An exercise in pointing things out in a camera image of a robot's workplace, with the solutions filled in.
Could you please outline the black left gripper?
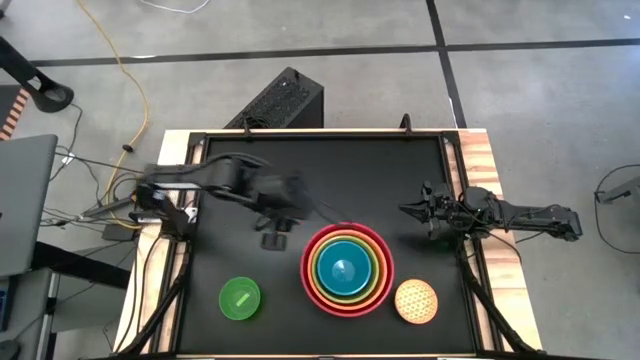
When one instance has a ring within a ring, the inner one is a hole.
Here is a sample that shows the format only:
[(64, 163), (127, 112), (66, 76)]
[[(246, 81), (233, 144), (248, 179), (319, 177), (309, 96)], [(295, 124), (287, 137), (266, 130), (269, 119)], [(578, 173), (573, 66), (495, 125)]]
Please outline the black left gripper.
[(308, 187), (300, 176), (264, 175), (252, 183), (254, 210), (268, 216), (306, 219), (310, 213), (328, 224), (345, 220), (342, 212), (327, 202), (310, 198)]

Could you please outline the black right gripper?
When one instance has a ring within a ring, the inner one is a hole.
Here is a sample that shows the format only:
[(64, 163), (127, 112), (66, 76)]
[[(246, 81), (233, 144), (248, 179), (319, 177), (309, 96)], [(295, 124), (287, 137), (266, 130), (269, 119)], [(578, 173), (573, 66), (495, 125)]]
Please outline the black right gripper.
[(421, 187), (423, 201), (401, 204), (398, 208), (427, 226), (430, 239), (464, 237), (468, 220), (460, 211), (460, 204), (446, 193), (448, 187), (434, 188), (429, 181)]

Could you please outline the teal plastic bowl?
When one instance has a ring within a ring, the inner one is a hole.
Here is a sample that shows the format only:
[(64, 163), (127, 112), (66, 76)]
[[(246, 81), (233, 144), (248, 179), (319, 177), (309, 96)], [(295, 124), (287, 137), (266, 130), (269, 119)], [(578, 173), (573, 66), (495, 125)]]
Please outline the teal plastic bowl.
[(338, 239), (320, 251), (316, 275), (322, 286), (333, 295), (356, 295), (367, 286), (372, 276), (369, 253), (354, 241)]

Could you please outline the yellow-green plastic bowl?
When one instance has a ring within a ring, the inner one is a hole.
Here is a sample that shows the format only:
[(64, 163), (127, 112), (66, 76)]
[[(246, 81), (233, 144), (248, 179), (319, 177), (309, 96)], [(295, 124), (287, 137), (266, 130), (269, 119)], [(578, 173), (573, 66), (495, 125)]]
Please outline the yellow-green plastic bowl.
[[(336, 296), (336, 295), (333, 295), (332, 293), (328, 292), (322, 286), (322, 284), (320, 283), (320, 281), (318, 280), (317, 275), (316, 275), (316, 263), (317, 263), (317, 258), (318, 258), (318, 255), (319, 255), (320, 251), (323, 250), (327, 245), (331, 244), (334, 241), (337, 241), (338, 239), (351, 240), (351, 241), (354, 241), (354, 242), (358, 243), (359, 245), (363, 246), (365, 248), (365, 250), (369, 253), (369, 256), (370, 256), (370, 259), (371, 259), (372, 276), (371, 276), (367, 286), (364, 289), (362, 289), (359, 293), (357, 293), (356, 295), (352, 295), (352, 296)], [(363, 241), (362, 239), (359, 239), (358, 237), (355, 237), (355, 236), (349, 236), (349, 235), (338, 235), (338, 236), (335, 236), (335, 237), (329, 239), (328, 241), (324, 242), (320, 246), (318, 251), (312, 256), (312, 263), (311, 263), (311, 266), (310, 266), (310, 270), (311, 270), (312, 280), (314, 281), (314, 283), (316, 285), (319, 286), (319, 290), (321, 291), (321, 294), (324, 295), (325, 297), (327, 297), (330, 301), (332, 301), (334, 303), (338, 303), (340, 305), (351, 305), (351, 304), (355, 304), (358, 301), (364, 300), (368, 295), (371, 295), (373, 293), (374, 286), (376, 284), (378, 284), (379, 280), (381, 280), (381, 275), (382, 275), (382, 268), (380, 266), (380, 263), (376, 259), (376, 254), (375, 254), (373, 248), (370, 245), (368, 245), (365, 241)]]

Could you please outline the orange plastic bowl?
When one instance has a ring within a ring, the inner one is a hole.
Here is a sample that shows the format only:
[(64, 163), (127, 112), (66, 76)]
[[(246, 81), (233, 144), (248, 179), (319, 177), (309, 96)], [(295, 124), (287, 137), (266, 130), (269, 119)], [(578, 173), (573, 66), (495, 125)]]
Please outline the orange plastic bowl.
[(322, 310), (358, 317), (377, 308), (394, 280), (384, 239), (357, 223), (330, 225), (313, 235), (300, 262), (305, 291)]

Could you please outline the nested colourful bowls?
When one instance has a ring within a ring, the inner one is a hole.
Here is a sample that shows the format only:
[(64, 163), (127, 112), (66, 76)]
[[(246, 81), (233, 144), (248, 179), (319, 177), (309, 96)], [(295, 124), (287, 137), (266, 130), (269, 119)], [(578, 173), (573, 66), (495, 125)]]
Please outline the nested colourful bowls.
[[(373, 293), (351, 305), (334, 303), (322, 295), (319, 286), (312, 280), (310, 270), (312, 256), (324, 242), (338, 235), (355, 236), (365, 241), (373, 248), (382, 268), (382, 279), (374, 286)], [(374, 311), (385, 301), (393, 285), (395, 264), (387, 243), (378, 233), (365, 225), (347, 222), (328, 225), (311, 237), (300, 259), (299, 273), (307, 296), (318, 308), (334, 316), (354, 318)]]

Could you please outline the black computer case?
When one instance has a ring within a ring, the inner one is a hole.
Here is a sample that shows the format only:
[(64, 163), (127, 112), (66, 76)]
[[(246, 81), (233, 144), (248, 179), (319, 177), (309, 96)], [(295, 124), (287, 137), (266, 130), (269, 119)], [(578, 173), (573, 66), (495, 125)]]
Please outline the black computer case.
[(225, 129), (323, 128), (324, 87), (294, 68), (285, 68)]

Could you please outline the green translucent plastic lid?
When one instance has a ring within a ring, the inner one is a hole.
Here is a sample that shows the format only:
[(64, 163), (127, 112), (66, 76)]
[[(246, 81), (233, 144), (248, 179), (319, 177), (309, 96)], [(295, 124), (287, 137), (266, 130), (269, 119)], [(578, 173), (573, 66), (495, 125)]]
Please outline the green translucent plastic lid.
[(222, 314), (230, 320), (249, 319), (258, 310), (261, 292), (258, 284), (248, 277), (234, 277), (219, 292), (218, 304)]

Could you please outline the grey laptop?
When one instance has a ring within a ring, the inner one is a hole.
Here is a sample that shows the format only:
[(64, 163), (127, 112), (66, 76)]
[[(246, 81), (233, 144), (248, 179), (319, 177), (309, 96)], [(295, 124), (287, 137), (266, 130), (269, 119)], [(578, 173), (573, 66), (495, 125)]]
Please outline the grey laptop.
[(0, 278), (31, 267), (58, 138), (0, 142)]

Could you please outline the black curved floor stand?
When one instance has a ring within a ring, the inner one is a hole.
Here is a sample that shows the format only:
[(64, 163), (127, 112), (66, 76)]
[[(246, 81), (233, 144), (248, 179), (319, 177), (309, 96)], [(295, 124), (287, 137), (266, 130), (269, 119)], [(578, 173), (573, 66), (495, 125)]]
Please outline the black curved floor stand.
[(2, 36), (0, 36), (0, 68), (30, 94), (36, 107), (42, 112), (59, 112), (68, 107), (74, 99), (74, 91), (71, 88), (42, 73)]

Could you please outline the orange striped black panel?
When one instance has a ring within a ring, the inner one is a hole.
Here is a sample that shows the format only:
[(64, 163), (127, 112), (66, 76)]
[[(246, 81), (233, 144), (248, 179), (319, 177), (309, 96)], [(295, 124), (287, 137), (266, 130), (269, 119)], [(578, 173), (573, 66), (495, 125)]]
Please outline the orange striped black panel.
[(0, 85), (0, 141), (12, 138), (29, 97), (18, 85)]

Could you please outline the black metal rig frame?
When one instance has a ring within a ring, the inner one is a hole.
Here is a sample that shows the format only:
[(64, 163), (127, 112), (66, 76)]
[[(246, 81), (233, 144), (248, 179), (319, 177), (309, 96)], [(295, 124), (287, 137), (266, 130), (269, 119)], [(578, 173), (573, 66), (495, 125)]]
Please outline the black metal rig frame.
[[(338, 137), (400, 136), (404, 140), (418, 136), (443, 135), (445, 143), (444, 164), (454, 175), (453, 190), (455, 194), (462, 191), (462, 183), (484, 186), (498, 197), (503, 196), (499, 175), (491, 149), (488, 132), (485, 129), (414, 129), (407, 132), (403, 128), (371, 128), (371, 129), (254, 129), (245, 136), (240, 129), (218, 130), (167, 130), (161, 144), (158, 163), (161, 165), (178, 165), (197, 163), (204, 157), (205, 137), (238, 136), (240, 139), (256, 140), (259, 137), (273, 139), (277, 136), (301, 136), (303, 138), (336, 135)], [(179, 272), (186, 256), (185, 247), (172, 245), (166, 239), (159, 240), (158, 224), (145, 225), (139, 235), (139, 251), (135, 255), (132, 266), (132, 277), (129, 280), (125, 304), (116, 335), (115, 352), (120, 352), (133, 343), (139, 332), (138, 319), (149, 320), (152, 312), (160, 306), (160, 297), (164, 295), (163, 287), (173, 281)], [(516, 245), (512, 233), (495, 230), (492, 237), (480, 248), (483, 252), (475, 257), (476, 263), (471, 266), (474, 274), (481, 277), (514, 331), (529, 345), (540, 349), (541, 339), (527, 290), (521, 261), (514, 253)]]

